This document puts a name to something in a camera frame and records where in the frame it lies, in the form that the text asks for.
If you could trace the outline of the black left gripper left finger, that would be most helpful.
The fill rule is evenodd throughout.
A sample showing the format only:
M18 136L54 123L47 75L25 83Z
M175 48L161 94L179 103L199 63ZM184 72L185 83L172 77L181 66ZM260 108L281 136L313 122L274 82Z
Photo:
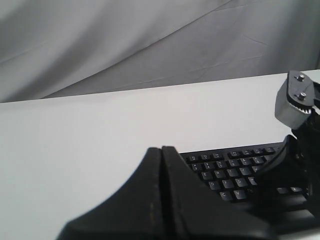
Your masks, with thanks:
M59 240L176 240L177 226L162 151L149 148L112 196L69 221Z

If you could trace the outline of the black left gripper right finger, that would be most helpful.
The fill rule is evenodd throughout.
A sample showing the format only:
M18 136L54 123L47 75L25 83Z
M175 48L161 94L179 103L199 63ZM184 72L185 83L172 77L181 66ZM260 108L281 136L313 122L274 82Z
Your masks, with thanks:
M170 240L276 240L271 226L201 182L173 146L161 149L161 203Z

